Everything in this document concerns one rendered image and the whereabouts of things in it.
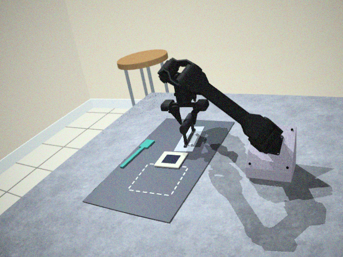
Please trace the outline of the white square tile with dark blue square center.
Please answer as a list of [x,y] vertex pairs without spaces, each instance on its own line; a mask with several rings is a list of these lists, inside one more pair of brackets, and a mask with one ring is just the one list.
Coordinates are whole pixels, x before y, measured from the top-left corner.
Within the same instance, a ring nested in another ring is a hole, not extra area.
[[179,169],[188,153],[164,152],[154,167]]

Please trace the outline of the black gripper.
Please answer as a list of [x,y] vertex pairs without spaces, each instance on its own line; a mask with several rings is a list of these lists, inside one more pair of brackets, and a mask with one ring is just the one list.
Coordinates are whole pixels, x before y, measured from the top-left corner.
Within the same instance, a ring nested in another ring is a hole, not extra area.
[[171,113],[179,124],[182,124],[180,107],[193,107],[191,112],[193,124],[196,124],[197,114],[200,111],[206,111],[209,107],[209,102],[207,99],[199,99],[197,102],[191,102],[192,98],[190,92],[188,91],[177,91],[175,90],[174,96],[176,96],[176,102],[174,100],[165,100],[161,104],[161,111],[168,111]]

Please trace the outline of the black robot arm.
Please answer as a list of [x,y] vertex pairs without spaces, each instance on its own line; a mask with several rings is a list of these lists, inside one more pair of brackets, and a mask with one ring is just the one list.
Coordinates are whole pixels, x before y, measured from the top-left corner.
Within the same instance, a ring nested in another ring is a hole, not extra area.
[[[186,68],[179,73],[179,67]],[[197,95],[202,95],[231,116],[232,119],[241,124],[248,141],[259,152],[280,154],[284,138],[282,135],[283,130],[266,117],[248,113],[224,93],[212,86],[206,74],[195,63],[187,59],[176,60],[172,57],[164,63],[157,73],[164,84],[171,84],[177,91],[190,92],[190,96],[195,102]]]

